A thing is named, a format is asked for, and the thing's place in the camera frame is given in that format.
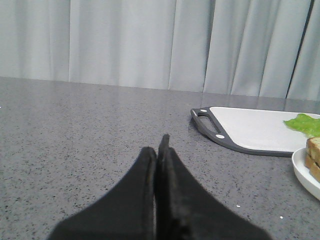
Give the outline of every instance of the gray countertop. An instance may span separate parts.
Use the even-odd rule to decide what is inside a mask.
[[[163,134],[218,201],[275,240],[320,239],[320,201],[287,157],[248,155],[201,135],[190,109],[320,113],[285,100],[0,77],[0,239],[45,239],[103,196]]]

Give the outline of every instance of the lettuce leaf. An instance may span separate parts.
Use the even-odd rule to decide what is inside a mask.
[[[283,122],[290,129],[305,133],[309,138],[320,137],[320,118],[315,119],[304,113],[299,113],[296,118]]]

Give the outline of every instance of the sandwich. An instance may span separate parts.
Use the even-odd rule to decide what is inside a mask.
[[[320,183],[320,137],[312,137],[306,141],[307,156],[304,165],[310,174]]]

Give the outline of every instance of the white plate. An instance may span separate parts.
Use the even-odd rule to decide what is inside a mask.
[[[306,156],[306,148],[300,148],[292,154],[294,173],[305,189],[320,200],[320,182],[311,176],[309,169],[305,167]]]

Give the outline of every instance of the white cutting board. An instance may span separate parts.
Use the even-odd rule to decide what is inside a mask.
[[[233,107],[210,107],[232,141],[246,149],[294,152],[306,146],[307,136],[289,129],[283,121],[299,112],[256,110]],[[318,119],[320,115],[306,113]]]

